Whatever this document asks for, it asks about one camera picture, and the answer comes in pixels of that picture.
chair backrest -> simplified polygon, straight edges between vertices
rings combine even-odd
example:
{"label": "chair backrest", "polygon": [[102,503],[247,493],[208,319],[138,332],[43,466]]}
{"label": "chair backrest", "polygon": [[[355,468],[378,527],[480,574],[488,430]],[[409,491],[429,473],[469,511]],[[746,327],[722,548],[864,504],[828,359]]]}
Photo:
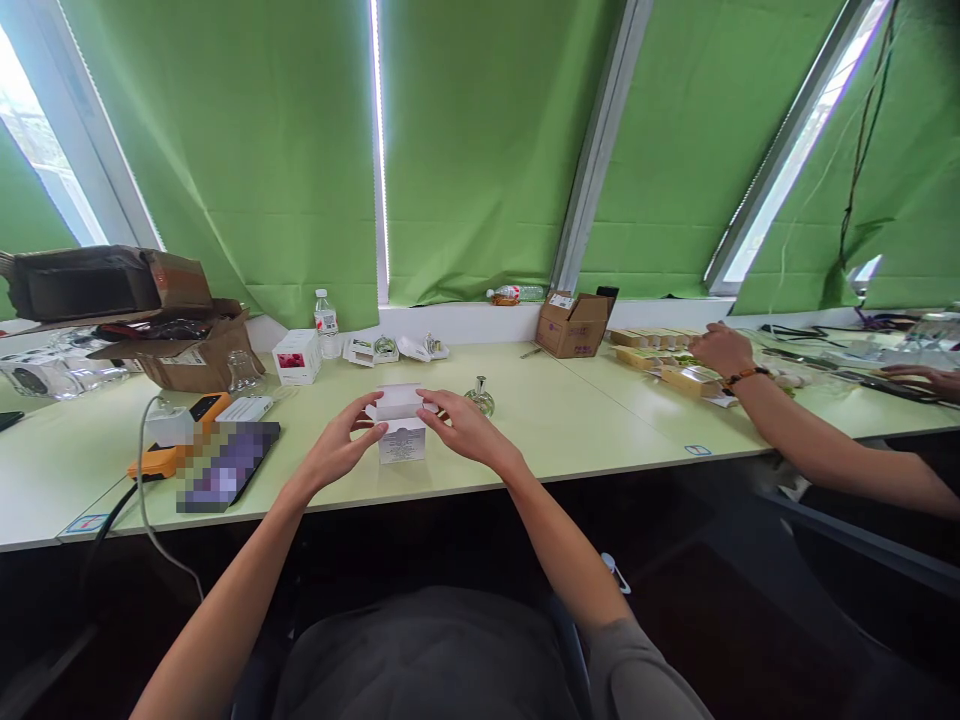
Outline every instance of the chair backrest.
{"label": "chair backrest", "polygon": [[757,497],[784,520],[803,525],[953,600],[960,600],[960,569],[819,510],[768,493]]}

gray shirt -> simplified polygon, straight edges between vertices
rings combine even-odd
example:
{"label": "gray shirt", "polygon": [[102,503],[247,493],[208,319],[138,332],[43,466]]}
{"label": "gray shirt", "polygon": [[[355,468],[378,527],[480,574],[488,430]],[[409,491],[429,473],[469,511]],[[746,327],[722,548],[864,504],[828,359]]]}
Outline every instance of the gray shirt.
{"label": "gray shirt", "polygon": [[[275,720],[578,720],[551,620],[497,595],[425,588],[297,641]],[[634,620],[589,639],[594,720],[709,718]]]}

green curtain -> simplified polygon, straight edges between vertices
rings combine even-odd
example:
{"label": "green curtain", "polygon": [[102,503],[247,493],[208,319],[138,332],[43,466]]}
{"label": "green curtain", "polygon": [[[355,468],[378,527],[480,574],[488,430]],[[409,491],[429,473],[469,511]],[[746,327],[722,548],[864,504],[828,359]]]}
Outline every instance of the green curtain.
{"label": "green curtain", "polygon": [[[0,250],[40,252],[76,245],[37,173],[0,120]],[[7,281],[0,278],[0,320],[14,317]]]}
{"label": "green curtain", "polygon": [[706,294],[710,258],[842,6],[654,5],[579,290]]}
{"label": "green curtain", "polygon": [[390,302],[546,285],[622,0],[381,3]]}
{"label": "green curtain", "polygon": [[960,14],[953,0],[900,3],[840,261],[840,225],[884,27],[771,226],[735,314],[855,305],[847,276],[879,254],[868,307],[944,307],[960,298]]}
{"label": "green curtain", "polygon": [[366,2],[63,0],[170,252],[214,294],[378,322]]}

sleeve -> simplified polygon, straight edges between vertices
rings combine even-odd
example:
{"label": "sleeve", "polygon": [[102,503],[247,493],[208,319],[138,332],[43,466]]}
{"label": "sleeve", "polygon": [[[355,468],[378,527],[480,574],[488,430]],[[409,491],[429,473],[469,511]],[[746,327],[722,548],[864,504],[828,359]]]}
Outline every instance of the sleeve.
{"label": "sleeve", "polygon": [[611,623],[590,638],[589,675],[595,720],[712,718],[632,618]]}

person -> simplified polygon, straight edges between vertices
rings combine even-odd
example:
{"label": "person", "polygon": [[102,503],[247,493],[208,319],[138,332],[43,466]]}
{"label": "person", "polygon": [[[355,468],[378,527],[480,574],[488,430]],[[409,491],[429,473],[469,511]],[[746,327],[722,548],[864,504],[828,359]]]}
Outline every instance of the person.
{"label": "person", "polygon": [[[869,448],[794,402],[756,367],[750,341],[723,323],[690,345],[690,353],[723,378],[745,375],[731,385],[760,435],[811,483],[881,503],[960,520],[960,473],[954,453]],[[960,373],[913,365],[886,368],[904,385],[926,386],[960,401]],[[915,380],[919,376],[926,380]]]}
{"label": "person", "polygon": [[[710,717],[640,629],[606,565],[521,452],[470,400],[444,390],[418,392],[445,412],[418,410],[443,443],[506,485],[544,573],[589,643],[597,720]],[[213,718],[229,705],[307,504],[383,437],[386,424],[374,426],[363,413],[381,395],[358,398],[326,427],[167,652],[132,718]],[[456,588],[427,588],[326,618],[294,645],[273,715],[441,716],[577,717],[545,620],[512,600]]]}
{"label": "person", "polygon": [[[751,372],[750,341],[723,323],[708,325],[690,352],[728,379],[763,438],[812,483],[800,499],[804,506],[960,567],[960,477],[949,442],[944,449],[933,438],[903,450],[859,444],[769,375]],[[960,400],[958,373],[913,365],[885,370],[905,385]],[[730,384],[733,376],[740,379]],[[792,534],[811,572],[863,633],[951,685],[960,681],[954,660],[960,608],[952,598],[801,524],[792,524]]]}

